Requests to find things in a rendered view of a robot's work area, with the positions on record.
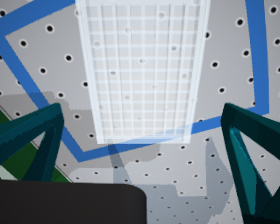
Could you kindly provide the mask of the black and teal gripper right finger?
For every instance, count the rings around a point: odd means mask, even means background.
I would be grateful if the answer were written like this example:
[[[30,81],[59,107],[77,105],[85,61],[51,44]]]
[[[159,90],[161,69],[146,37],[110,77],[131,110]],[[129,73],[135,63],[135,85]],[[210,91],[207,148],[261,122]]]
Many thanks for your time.
[[[220,122],[243,223],[280,224],[280,186],[272,196],[240,134],[280,160],[280,122],[232,103],[225,103]]]

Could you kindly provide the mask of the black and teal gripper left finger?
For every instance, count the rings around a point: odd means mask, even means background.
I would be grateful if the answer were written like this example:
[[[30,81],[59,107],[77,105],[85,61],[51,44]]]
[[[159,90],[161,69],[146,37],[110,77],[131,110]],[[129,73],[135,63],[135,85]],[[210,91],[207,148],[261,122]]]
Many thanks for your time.
[[[60,103],[53,103],[0,124],[0,166],[45,132],[35,158],[22,180],[51,182],[63,127],[64,117]]]

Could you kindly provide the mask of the grey rectangular base plate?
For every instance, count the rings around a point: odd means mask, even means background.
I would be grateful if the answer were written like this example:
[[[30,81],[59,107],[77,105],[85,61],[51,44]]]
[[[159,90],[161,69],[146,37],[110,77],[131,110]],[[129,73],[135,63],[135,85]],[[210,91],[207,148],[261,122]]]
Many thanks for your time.
[[[269,114],[280,122],[280,0],[264,0]],[[64,126],[83,152],[97,144],[76,4],[5,36],[48,103],[60,103]],[[225,103],[255,106],[245,0],[211,0],[193,123],[222,115]],[[38,110],[0,55],[0,110],[11,121]],[[245,134],[249,156],[274,195],[280,160]],[[78,162],[60,142],[55,168],[70,182],[123,183],[147,196],[147,224],[243,224],[222,128],[190,143],[152,144]]]

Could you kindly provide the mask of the white well plate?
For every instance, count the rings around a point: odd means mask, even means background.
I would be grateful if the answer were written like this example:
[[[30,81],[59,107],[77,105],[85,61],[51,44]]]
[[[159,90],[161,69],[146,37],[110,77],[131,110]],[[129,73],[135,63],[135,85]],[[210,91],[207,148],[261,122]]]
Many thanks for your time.
[[[97,143],[190,143],[211,0],[75,3]]]

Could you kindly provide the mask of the blue tape outline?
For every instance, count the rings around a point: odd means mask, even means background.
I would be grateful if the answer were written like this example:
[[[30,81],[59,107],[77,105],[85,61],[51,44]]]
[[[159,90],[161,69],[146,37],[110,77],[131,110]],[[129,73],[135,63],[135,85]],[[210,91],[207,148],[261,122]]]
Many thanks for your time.
[[[268,54],[264,0],[245,0],[252,68],[255,106],[247,108],[256,114],[269,114]],[[45,16],[68,7],[75,0],[33,0],[0,18],[0,55],[38,109],[50,104],[39,90],[5,36]],[[191,134],[221,127],[221,116],[193,123]],[[62,142],[78,162],[88,161],[152,144],[113,144],[83,152],[67,128]]]

